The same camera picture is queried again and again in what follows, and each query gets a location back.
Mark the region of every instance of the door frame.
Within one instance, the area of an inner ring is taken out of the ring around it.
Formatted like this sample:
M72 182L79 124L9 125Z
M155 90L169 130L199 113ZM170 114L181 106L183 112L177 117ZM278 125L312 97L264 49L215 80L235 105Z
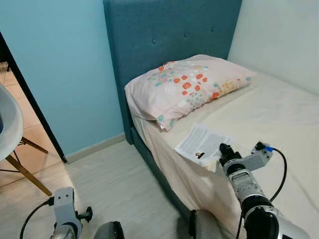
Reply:
M15 78L17 79L21 89L23 90L26 98L28 99L31 107L33 108L36 116L39 118L45 132L47 133L49 139L51 140L55 150L57 151L57 153L59 154L61 160L64 162L64 163L67 163L67 160L65 159L65 156L64 156L64 153L62 151L62 148L60 147L58 141L56 140L48 122L46 121L39 105L37 104L37 102L35 101L35 98L33 97L22 73L20 72L15 60L14 60L14 57L12 56L11 52L10 52L10 49L8 48L8 45L6 44L5 42L5 39L4 37L2 36L2 33L0 32L0 45L3 46L3 51L4 51L4 54L6 55L6 58L7 58L7 62L9 64L9 67L11 68Z

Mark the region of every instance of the upholstered headboard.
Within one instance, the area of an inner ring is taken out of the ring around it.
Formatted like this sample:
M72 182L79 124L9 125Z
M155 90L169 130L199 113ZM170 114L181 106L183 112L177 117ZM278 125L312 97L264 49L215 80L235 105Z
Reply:
M196 54L227 59L241 0L104 0L126 139L133 122L124 86L171 60Z

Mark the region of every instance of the wooden floor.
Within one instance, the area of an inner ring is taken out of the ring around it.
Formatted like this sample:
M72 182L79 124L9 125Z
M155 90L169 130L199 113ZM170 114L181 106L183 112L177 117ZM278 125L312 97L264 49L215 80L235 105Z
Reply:
M114 144L72 164L58 164L35 176L52 192L75 190L75 207L93 209L83 222L82 239L92 239L108 221L121 222L127 239L187 239L186 222L169 203L137 150L126 141ZM0 188L1 238L16 239L27 215L47 197L26 179ZM55 217L42 207L31 218L25 239L48 239Z

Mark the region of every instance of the white plastic chair seat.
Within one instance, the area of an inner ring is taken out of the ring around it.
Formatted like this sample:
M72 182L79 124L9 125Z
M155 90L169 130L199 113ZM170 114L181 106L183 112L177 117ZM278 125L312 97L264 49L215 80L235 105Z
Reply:
M0 133L0 161L4 160L23 136L23 116L17 101L0 84L0 118L3 122L3 130Z

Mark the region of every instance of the white bed sheet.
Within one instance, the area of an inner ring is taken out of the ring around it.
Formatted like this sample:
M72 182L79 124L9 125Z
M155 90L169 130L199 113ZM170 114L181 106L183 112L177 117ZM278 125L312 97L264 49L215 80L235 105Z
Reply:
M288 160L286 183L274 200L287 219L319 239L319 98L269 76L258 75L252 84L205 104L180 119L169 132L153 121L133 117L137 131L152 152L170 186L190 209L213 213L226 231L236 234L240 207L218 167L203 168L178 155L174 148L194 122L235 138L234 148L248 155L257 141L281 150ZM279 155L254 173L271 197L283 174Z

